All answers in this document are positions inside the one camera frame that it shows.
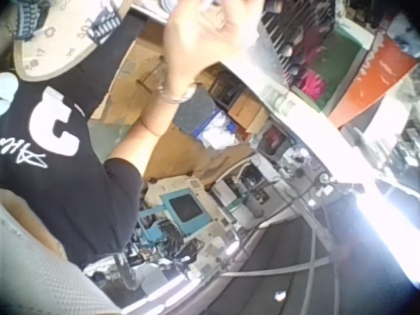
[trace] green panel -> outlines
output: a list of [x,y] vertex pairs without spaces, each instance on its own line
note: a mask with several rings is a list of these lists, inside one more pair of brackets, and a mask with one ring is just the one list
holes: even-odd
[[310,68],[319,74],[327,83],[327,90],[321,99],[315,101],[319,109],[323,110],[337,87],[346,76],[356,55],[362,48],[345,31],[334,29],[325,39],[322,46],[326,49],[313,61]]

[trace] person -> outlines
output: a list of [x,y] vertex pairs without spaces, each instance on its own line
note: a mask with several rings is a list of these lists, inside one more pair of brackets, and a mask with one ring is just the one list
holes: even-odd
[[167,74],[160,93],[103,164],[93,152],[87,120],[101,101],[88,92],[96,93],[105,63],[88,72],[84,62],[69,71],[72,76],[47,82],[20,80],[0,116],[0,188],[26,200],[81,268],[129,241],[141,175],[179,103],[194,92],[203,69],[243,49],[244,30],[256,27],[263,9],[262,0],[223,0],[225,22],[214,29],[200,22],[200,1],[179,1],[164,31]]

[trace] black t-shirt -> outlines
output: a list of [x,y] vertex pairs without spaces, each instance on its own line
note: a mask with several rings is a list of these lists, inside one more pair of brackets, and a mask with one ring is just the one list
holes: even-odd
[[79,266],[121,251],[133,232],[139,171],[93,152],[83,108],[20,81],[0,116],[0,187],[23,197]]

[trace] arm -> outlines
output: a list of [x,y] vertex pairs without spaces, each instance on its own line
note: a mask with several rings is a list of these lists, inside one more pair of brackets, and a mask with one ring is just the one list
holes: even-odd
[[[257,24],[263,0],[222,0],[224,26],[209,28],[200,23],[201,0],[180,0],[163,34],[168,74],[164,93],[171,99],[181,98],[189,84],[206,67],[242,50],[242,39],[248,24]],[[110,154],[132,163],[144,174],[158,140],[168,130],[178,104],[168,104],[162,97],[142,112],[125,138]]]

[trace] floor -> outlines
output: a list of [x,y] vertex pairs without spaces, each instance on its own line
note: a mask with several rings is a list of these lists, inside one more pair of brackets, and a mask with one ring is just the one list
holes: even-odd
[[[161,25],[147,22],[141,36],[127,53],[109,95],[89,122],[93,146],[101,160],[106,158],[151,101],[150,90],[154,90],[160,80],[162,34]],[[206,88],[210,87],[214,80],[212,73],[214,70],[201,73],[198,82]],[[223,151],[205,149],[200,142],[172,125],[157,144],[144,177],[161,179],[193,171],[204,185],[208,185],[251,153],[248,144]]]

